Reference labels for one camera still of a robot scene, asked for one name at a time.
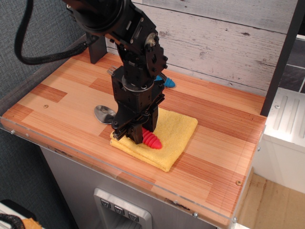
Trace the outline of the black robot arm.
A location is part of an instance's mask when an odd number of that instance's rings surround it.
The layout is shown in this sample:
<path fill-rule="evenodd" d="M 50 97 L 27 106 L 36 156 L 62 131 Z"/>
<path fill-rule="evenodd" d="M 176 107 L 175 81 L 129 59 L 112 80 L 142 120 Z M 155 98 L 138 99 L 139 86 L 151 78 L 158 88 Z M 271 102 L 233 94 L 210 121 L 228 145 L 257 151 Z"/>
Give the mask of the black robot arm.
<path fill-rule="evenodd" d="M 114 137 L 142 142 L 142 131 L 154 131 L 164 100 L 167 57 L 155 24 L 129 0 L 69 0 L 72 14 L 87 33 L 115 43 L 122 66 L 112 73 L 118 111 Z"/>

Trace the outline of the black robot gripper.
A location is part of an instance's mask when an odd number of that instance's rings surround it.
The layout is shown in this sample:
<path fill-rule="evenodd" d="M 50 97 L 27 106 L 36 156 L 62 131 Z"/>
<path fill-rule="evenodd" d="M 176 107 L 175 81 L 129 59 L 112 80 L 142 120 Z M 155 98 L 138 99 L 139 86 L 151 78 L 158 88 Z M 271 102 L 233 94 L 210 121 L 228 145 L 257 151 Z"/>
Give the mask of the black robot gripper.
<path fill-rule="evenodd" d="M 112 88 L 118 111 L 112 122 L 113 137 L 128 137 L 135 144 L 143 141 L 142 128 L 154 131 L 158 120 L 158 105 L 164 100 L 163 81 L 152 81 L 146 89 L 138 91 L 127 87 L 124 68 L 120 66 L 112 75 Z"/>

